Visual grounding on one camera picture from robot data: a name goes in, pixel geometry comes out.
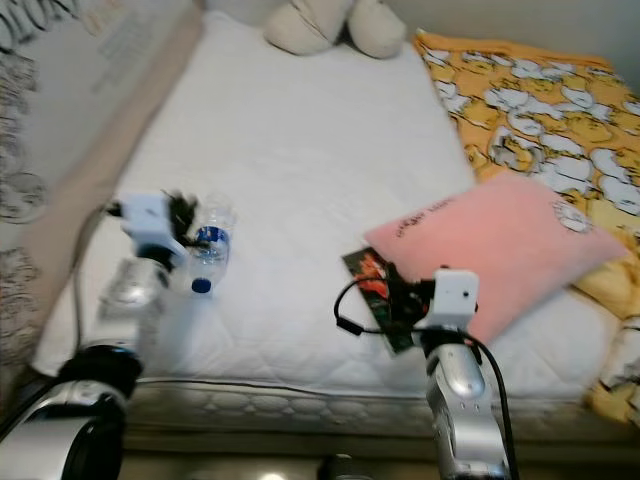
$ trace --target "cartoon-print blanket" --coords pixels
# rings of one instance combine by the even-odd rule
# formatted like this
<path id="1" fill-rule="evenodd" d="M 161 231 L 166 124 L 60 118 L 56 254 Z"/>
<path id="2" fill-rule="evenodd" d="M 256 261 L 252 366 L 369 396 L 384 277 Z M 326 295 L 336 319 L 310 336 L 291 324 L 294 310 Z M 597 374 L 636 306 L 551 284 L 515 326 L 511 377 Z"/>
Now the cartoon-print blanket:
<path id="1" fill-rule="evenodd" d="M 421 30 L 414 46 L 478 181 L 507 168 L 536 178 L 629 249 L 575 286 L 626 321 L 592 404 L 640 419 L 640 99 L 596 57 Z"/>

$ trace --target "white wall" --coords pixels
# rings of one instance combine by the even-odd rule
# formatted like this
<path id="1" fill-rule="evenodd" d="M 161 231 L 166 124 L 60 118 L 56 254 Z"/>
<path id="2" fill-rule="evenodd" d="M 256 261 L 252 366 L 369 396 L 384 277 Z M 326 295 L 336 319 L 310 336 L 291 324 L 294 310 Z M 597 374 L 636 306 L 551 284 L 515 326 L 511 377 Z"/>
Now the white wall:
<path id="1" fill-rule="evenodd" d="M 259 25 L 283 0 L 208 0 Z M 499 38 L 602 55 L 640 92 L 640 0 L 388 0 L 409 24 L 434 33 Z"/>

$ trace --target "floor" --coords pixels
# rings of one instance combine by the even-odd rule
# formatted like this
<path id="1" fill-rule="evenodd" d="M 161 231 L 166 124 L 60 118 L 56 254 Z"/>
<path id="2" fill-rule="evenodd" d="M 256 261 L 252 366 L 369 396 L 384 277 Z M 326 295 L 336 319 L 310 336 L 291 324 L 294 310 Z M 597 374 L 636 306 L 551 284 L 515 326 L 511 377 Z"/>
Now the floor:
<path id="1" fill-rule="evenodd" d="M 314 480 L 319 458 L 141 454 L 125 458 L 119 480 Z M 367 461 L 376 479 L 438 480 L 429 463 Z M 523 480 L 615 480 L 640 477 L 640 468 L 524 465 Z"/>

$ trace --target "white bedsheet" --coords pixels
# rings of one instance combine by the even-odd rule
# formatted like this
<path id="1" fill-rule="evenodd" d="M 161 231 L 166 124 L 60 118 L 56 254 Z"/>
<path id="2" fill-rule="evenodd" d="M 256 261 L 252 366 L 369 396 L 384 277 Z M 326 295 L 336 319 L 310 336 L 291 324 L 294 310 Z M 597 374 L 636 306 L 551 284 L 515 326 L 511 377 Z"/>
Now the white bedsheet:
<path id="1" fill-rule="evenodd" d="M 335 395 L 423 398 L 418 349 L 335 327 L 349 280 L 341 255 L 362 232 L 472 186 L 472 172 L 409 45 L 392 60 L 347 46 L 299 58 L 221 14 L 141 141 L 119 192 L 221 190 L 239 223 L 212 300 L 177 294 L 161 320 L 152 377 L 292 386 Z M 84 266 L 87 325 L 129 240 L 98 230 Z M 73 338 L 69 289 L 34 366 L 53 374 Z M 344 311 L 372 324 L 357 293 Z M 616 320 L 559 292 L 492 345 L 512 397 L 578 402 L 596 379 Z"/>

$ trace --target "bed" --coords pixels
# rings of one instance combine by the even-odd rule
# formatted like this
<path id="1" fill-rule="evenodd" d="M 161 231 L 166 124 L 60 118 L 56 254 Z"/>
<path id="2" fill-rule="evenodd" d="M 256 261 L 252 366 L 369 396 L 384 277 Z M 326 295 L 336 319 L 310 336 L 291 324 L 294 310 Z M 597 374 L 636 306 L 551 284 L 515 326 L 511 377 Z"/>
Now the bed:
<path id="1" fill-rule="evenodd" d="M 386 440 L 392 456 L 419 455 L 415 445 L 431 434 L 422 352 L 394 357 L 378 338 L 337 330 L 331 305 L 349 281 L 341 256 L 364 246 L 364 231 L 473 185 L 422 61 L 409 44 L 384 62 L 346 45 L 299 58 L 224 14 L 207 13 L 205 24 L 116 196 L 221 190 L 239 223 L 214 298 L 176 291 L 167 302 L 133 399 L 130 445 L 295 451 L 307 437 L 287 435 L 313 434 L 302 443 L 318 451 L 357 437 Z M 82 269 L 86 329 L 129 250 L 119 225 L 103 222 Z M 356 293 L 344 308 L 373 324 Z M 41 373 L 70 354 L 71 319 L 67 287 L 33 362 Z M 493 342 L 519 441 L 608 458 L 637 441 L 583 405 L 617 328 L 607 310 L 567 289 Z M 282 441 L 265 447 L 261 435 Z"/>

